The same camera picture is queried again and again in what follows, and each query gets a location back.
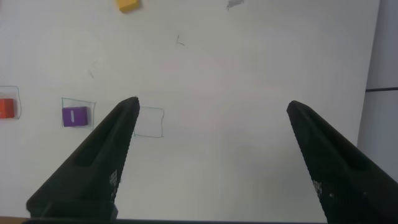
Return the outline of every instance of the gray wall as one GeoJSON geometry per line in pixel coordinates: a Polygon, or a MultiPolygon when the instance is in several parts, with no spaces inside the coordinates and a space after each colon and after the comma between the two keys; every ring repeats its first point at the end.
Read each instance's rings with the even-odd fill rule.
{"type": "MultiPolygon", "coordinates": [[[[379,8],[368,88],[398,86],[398,1],[379,8]]],[[[358,147],[398,181],[398,91],[366,93],[358,147]]]]}

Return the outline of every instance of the drawn square outline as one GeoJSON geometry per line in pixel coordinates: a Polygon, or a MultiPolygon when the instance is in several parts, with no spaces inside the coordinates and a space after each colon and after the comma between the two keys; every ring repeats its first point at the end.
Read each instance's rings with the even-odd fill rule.
{"type": "Polygon", "coordinates": [[[140,136],[140,137],[147,137],[147,138],[162,138],[164,137],[163,135],[163,119],[164,119],[164,109],[163,108],[157,108],[157,107],[151,107],[151,106],[141,106],[140,108],[145,108],[145,109],[152,109],[152,110],[161,110],[162,111],[162,118],[160,120],[160,136],[150,136],[150,135],[145,135],[145,134],[137,134],[136,129],[134,128],[133,135],[134,137],[140,136]]]}
{"type": "Polygon", "coordinates": [[[92,112],[92,116],[91,116],[91,112],[90,112],[91,118],[90,118],[90,121],[89,121],[89,124],[91,124],[90,125],[91,127],[79,126],[79,127],[74,127],[74,128],[85,128],[85,129],[89,129],[89,130],[94,130],[94,127],[95,127],[95,105],[96,105],[96,102],[91,102],[91,101],[86,101],[86,100],[76,100],[76,99],[65,98],[65,97],[61,97],[61,100],[62,100],[62,108],[65,108],[64,107],[64,100],[71,100],[71,101],[77,101],[77,102],[82,102],[82,103],[89,103],[90,104],[90,107],[89,107],[90,110],[91,110],[91,105],[93,105],[93,112],[92,112]]]}
{"type": "Polygon", "coordinates": [[[18,86],[10,86],[10,85],[0,85],[0,92],[1,92],[1,88],[15,88],[17,90],[17,96],[13,97],[13,100],[17,100],[17,103],[14,104],[15,105],[19,105],[19,107],[17,108],[17,112],[18,114],[16,114],[17,116],[10,118],[10,119],[19,119],[21,117],[22,114],[22,103],[21,103],[21,97],[19,95],[19,88],[18,86]]]}

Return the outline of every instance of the white table surface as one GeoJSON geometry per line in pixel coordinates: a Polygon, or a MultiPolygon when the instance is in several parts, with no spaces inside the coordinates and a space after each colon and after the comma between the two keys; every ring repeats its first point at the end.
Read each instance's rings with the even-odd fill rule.
{"type": "Polygon", "coordinates": [[[285,112],[311,106],[356,144],[379,1],[0,2],[0,84],[20,120],[0,121],[0,215],[89,135],[63,128],[61,97],[165,110],[164,138],[132,140],[119,218],[325,222],[285,112]],[[176,45],[177,36],[185,46],[176,45]],[[93,69],[94,78],[88,75],[93,69]]]}

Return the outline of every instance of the purple block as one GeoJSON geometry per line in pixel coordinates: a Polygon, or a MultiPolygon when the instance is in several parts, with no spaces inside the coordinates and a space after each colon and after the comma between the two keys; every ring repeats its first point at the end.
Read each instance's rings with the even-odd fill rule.
{"type": "Polygon", "coordinates": [[[64,127],[87,125],[87,107],[62,108],[62,119],[64,127]]]}

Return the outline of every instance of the green square outline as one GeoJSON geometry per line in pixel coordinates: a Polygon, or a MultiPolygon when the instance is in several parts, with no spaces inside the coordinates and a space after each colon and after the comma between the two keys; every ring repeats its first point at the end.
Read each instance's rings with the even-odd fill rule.
{"type": "Polygon", "coordinates": [[[134,131],[132,132],[134,137],[140,136],[140,137],[146,137],[146,138],[163,138],[164,137],[164,135],[163,135],[164,109],[163,108],[157,108],[157,107],[151,107],[151,106],[140,106],[140,108],[155,109],[155,110],[162,110],[163,111],[162,119],[160,120],[160,130],[162,131],[162,134],[160,136],[147,136],[147,135],[143,135],[143,134],[137,134],[136,130],[134,128],[134,131]]]}
{"type": "Polygon", "coordinates": [[[19,115],[18,115],[18,117],[17,117],[16,119],[19,119],[19,118],[21,117],[21,115],[22,115],[22,103],[21,103],[21,97],[19,96],[19,88],[18,88],[18,86],[0,85],[0,88],[1,88],[1,87],[13,87],[13,88],[16,88],[16,89],[17,89],[18,101],[19,101],[19,115]]]}
{"type": "MultiPolygon", "coordinates": [[[[95,104],[96,104],[96,102],[91,102],[91,101],[86,101],[86,100],[76,100],[76,99],[66,98],[66,97],[61,97],[61,100],[62,100],[62,108],[63,108],[63,100],[75,100],[75,101],[85,102],[85,103],[89,103],[89,104],[93,103],[94,104],[94,107],[93,107],[93,127],[92,128],[85,128],[83,126],[81,128],[85,128],[85,129],[89,129],[89,130],[94,130],[95,129],[95,104]]],[[[61,126],[64,128],[63,119],[61,119],[61,126]]]]}

